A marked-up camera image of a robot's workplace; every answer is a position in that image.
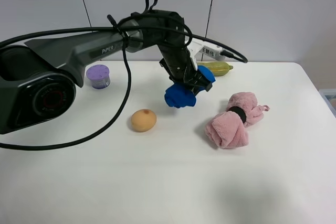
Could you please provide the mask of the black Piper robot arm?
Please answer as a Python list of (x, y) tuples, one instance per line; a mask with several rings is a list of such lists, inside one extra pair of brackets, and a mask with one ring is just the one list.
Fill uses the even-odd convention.
[(120, 51), (158, 46), (160, 65), (173, 86), (172, 106), (193, 106), (212, 87), (214, 76), (192, 60), (184, 19), (176, 12), (133, 13), (110, 27), (38, 32), (1, 42), (1, 133), (54, 119), (72, 105), (85, 68)]

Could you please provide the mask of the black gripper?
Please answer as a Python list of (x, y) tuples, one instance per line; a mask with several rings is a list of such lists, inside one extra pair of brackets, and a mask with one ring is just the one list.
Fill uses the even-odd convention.
[(212, 82), (205, 76), (197, 79), (197, 66), (186, 48), (159, 47), (159, 50), (163, 56), (160, 65), (174, 84), (183, 85), (194, 95), (212, 88)]

